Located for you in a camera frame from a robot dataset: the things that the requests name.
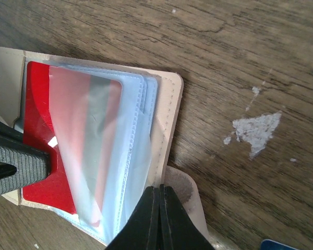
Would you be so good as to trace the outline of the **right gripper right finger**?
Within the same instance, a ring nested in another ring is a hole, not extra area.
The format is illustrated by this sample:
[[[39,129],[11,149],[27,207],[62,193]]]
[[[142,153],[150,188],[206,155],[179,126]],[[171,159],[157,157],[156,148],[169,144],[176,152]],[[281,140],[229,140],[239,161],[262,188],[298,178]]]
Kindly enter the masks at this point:
[[[198,231],[175,191],[160,185],[159,249],[214,249]]]

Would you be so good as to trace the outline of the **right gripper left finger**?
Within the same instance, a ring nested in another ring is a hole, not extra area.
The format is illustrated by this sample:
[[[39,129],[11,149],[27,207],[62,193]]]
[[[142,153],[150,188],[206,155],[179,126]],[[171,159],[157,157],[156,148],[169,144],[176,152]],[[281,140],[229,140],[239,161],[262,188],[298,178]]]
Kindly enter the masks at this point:
[[[160,190],[147,187],[127,223],[106,249],[158,249]]]

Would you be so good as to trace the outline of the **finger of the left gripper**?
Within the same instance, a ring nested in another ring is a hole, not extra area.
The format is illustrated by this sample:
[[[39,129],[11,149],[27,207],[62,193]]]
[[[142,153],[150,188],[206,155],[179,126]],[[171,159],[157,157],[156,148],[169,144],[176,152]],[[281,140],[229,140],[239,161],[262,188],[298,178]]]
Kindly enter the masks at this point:
[[[25,118],[23,133],[0,121],[0,195],[43,181],[58,170],[57,156],[23,140],[31,125],[49,127],[40,116]]]

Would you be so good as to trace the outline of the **red card black stripe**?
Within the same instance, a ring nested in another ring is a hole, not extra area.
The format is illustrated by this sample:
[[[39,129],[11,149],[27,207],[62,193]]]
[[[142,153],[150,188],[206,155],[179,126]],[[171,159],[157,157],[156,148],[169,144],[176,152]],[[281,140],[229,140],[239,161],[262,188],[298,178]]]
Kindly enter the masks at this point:
[[[31,61],[23,140],[50,154],[50,175],[24,187],[24,199],[78,216],[102,217],[122,84],[111,78]]]

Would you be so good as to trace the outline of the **beige leather card holder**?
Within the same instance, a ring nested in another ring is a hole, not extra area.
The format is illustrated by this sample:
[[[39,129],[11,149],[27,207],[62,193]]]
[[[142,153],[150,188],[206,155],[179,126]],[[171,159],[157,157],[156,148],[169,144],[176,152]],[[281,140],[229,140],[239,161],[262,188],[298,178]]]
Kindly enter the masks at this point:
[[[31,61],[115,79],[122,84],[102,217],[97,227],[83,223],[75,214],[24,199],[22,190],[26,186],[9,192],[15,194],[16,204],[51,210],[107,247],[127,223],[145,189],[168,186],[164,184],[164,177],[183,80],[173,72],[0,47],[0,121],[21,133],[27,64]],[[193,222],[192,213],[187,213]],[[198,218],[193,224],[208,240],[204,216]]]

